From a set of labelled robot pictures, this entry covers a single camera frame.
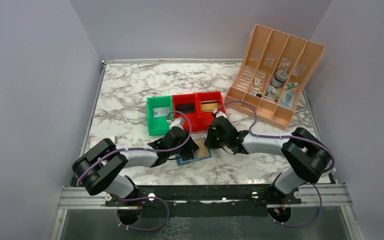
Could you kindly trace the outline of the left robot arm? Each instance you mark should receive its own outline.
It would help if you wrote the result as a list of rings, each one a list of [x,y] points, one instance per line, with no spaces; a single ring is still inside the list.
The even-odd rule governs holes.
[[[77,185],[83,186],[91,196],[110,193],[129,206],[137,200],[139,189],[130,177],[120,175],[122,169],[157,167],[174,155],[191,158],[198,148],[189,131],[175,126],[164,137],[144,147],[120,147],[105,138],[78,158],[71,168],[77,176]]]

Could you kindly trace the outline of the blue leather card holder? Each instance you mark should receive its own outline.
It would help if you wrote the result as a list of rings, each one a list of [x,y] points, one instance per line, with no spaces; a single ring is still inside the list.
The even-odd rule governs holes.
[[[187,164],[190,164],[190,163],[194,163],[194,162],[198,162],[198,161],[201,161],[201,160],[205,160],[205,159],[197,159],[196,157],[196,154],[195,152],[191,155],[191,157],[181,157],[179,154],[177,154],[175,156],[175,160],[176,160],[176,163],[178,166],[182,166],[182,165],[187,165]]]

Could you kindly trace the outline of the round grey jar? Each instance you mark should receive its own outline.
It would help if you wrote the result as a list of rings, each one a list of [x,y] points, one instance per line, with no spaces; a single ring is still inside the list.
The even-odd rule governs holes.
[[[280,88],[288,79],[288,74],[284,70],[276,71],[270,79],[270,84],[275,88]]]

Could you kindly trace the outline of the red plastic bin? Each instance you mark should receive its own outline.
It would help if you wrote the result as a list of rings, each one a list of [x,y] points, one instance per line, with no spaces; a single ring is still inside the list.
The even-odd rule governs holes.
[[[197,108],[198,108],[198,131],[206,131],[213,121],[212,112],[202,112],[201,111],[201,102],[203,101],[217,101],[219,107],[224,103],[222,94],[220,91],[208,91],[208,92],[198,92],[197,95]]]
[[[188,117],[192,132],[199,130],[197,102],[197,95],[195,93],[172,95],[173,109],[182,112]]]

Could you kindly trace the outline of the middle red plastic bin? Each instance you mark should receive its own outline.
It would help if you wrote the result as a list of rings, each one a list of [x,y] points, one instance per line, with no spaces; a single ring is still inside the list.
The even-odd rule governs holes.
[[[197,95],[195,93],[172,95],[173,109],[182,112],[188,117],[192,132],[199,130],[197,102]]]

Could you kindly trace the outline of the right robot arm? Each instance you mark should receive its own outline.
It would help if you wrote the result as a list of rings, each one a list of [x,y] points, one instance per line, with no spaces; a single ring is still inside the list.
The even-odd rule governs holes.
[[[297,187],[316,184],[335,164],[332,152],[305,128],[298,127],[286,135],[256,133],[250,128],[237,130],[224,115],[209,125],[204,145],[209,149],[228,148],[233,154],[285,157],[289,168],[276,177],[268,190],[269,199],[276,204]]]

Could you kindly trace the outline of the light blue packet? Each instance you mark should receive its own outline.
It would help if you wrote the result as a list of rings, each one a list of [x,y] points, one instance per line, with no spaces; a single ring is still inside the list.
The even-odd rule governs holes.
[[[283,95],[280,98],[279,104],[284,108],[292,109],[294,98],[295,98],[295,94],[293,91],[291,90],[284,91]]]

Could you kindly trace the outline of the black card in bin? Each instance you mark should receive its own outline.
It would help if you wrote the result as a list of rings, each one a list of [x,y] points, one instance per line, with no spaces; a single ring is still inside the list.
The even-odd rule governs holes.
[[[175,110],[186,114],[194,114],[196,112],[194,103],[177,104]]]

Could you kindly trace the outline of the silver card in bin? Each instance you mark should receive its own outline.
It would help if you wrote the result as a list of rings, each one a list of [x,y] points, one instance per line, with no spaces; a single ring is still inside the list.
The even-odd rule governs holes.
[[[153,117],[154,118],[160,118],[160,117],[167,117],[167,115],[171,112],[171,108],[169,106],[164,107],[155,107],[152,109]]]

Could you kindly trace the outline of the green plastic bin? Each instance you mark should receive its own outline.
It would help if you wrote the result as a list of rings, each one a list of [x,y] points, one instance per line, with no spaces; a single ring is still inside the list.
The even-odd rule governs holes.
[[[146,100],[146,122],[150,136],[163,136],[169,131],[167,116],[173,110],[171,95],[148,97]]]

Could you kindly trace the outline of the small items in organizer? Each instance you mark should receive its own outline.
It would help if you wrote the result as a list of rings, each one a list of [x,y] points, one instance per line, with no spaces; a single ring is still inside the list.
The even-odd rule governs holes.
[[[271,98],[275,103],[278,102],[279,95],[276,91],[276,87],[272,82],[276,82],[274,76],[270,79],[262,77],[254,77],[251,83],[251,87],[248,91],[249,94],[259,98]]]

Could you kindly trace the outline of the small white red box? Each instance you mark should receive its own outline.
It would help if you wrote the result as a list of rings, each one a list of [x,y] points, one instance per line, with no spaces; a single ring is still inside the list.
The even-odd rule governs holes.
[[[89,148],[93,148],[95,145],[97,145],[100,141],[104,139],[110,139],[114,144],[117,143],[117,138],[115,135],[109,135],[109,136],[93,136],[89,139]]]

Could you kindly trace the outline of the green tipped tube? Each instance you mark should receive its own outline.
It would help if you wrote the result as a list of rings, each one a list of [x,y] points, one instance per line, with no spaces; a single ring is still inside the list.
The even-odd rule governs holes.
[[[298,82],[294,82],[294,83],[291,83],[291,84],[288,84],[284,87],[285,90],[288,90],[288,89],[293,89],[295,87],[297,87],[299,85]]]

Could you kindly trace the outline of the peach desk organizer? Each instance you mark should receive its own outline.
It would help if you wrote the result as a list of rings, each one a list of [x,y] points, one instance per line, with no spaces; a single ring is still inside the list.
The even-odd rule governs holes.
[[[257,24],[249,37],[239,72],[225,95],[228,107],[249,116],[257,115],[258,120],[285,130],[324,50],[322,44]],[[276,88],[278,102],[248,93],[254,77],[270,79],[278,70],[288,74],[286,82]],[[297,87],[285,89],[295,82],[299,83]],[[294,92],[292,109],[280,105],[284,91]]]

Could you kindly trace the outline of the gold credit card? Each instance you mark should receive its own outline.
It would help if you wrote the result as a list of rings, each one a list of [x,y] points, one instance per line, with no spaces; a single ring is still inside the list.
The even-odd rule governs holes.
[[[212,112],[219,107],[219,103],[217,101],[201,101],[200,109],[204,112]]]
[[[205,146],[205,138],[195,139],[194,142],[198,145],[198,150],[195,152],[198,160],[203,160],[211,157],[211,151]]]

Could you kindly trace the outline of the right red plastic bin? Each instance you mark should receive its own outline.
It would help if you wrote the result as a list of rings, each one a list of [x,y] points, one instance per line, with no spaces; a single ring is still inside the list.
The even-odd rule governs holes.
[[[198,131],[206,131],[213,121],[212,112],[202,112],[201,111],[201,102],[203,101],[217,101],[219,107],[224,103],[222,94],[220,91],[208,91],[208,92],[198,92],[197,95],[197,108],[198,108]]]

